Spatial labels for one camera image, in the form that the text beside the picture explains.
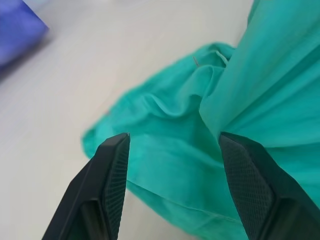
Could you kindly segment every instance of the purple cloth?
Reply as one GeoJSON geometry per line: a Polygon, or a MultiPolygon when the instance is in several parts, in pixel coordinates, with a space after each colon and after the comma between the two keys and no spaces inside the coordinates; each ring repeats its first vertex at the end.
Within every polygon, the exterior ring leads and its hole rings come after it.
{"type": "Polygon", "coordinates": [[[0,0],[0,67],[34,46],[47,31],[22,0],[0,0]]]}

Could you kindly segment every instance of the teal cloth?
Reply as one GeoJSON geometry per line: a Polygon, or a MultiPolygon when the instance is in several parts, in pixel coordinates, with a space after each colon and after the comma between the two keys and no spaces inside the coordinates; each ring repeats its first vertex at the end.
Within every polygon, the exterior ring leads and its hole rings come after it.
{"type": "Polygon", "coordinates": [[[126,93],[85,134],[85,153],[129,132],[128,189],[204,240],[247,239],[221,131],[263,144],[320,206],[319,9],[316,0],[255,1],[237,49],[206,45],[126,93]]]}

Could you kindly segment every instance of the green fabric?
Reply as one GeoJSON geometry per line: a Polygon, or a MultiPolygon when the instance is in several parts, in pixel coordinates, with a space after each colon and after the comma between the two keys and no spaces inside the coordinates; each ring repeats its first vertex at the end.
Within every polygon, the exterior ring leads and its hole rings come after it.
{"type": "Polygon", "coordinates": [[[204,46],[132,89],[85,134],[85,153],[129,132],[128,189],[204,240],[247,239],[221,131],[263,144],[319,206],[319,9],[316,0],[256,1],[237,49],[204,46]]]}

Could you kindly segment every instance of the blue object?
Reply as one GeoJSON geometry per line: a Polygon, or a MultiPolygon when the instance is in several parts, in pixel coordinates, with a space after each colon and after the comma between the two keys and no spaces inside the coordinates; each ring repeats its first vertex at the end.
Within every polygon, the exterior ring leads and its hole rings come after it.
{"type": "Polygon", "coordinates": [[[0,67],[38,43],[47,31],[22,0],[0,0],[0,67]]]}

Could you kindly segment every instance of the crumpled cloth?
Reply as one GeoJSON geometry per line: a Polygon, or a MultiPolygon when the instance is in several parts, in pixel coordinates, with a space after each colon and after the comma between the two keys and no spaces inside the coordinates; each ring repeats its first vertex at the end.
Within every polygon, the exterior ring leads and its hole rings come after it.
{"type": "Polygon", "coordinates": [[[126,93],[85,134],[85,153],[129,132],[127,188],[204,240],[248,239],[221,131],[261,143],[320,206],[319,9],[314,0],[255,1],[237,49],[204,46],[126,93]]]}
{"type": "Polygon", "coordinates": [[[22,0],[0,0],[0,68],[38,43],[47,31],[22,0]]]}

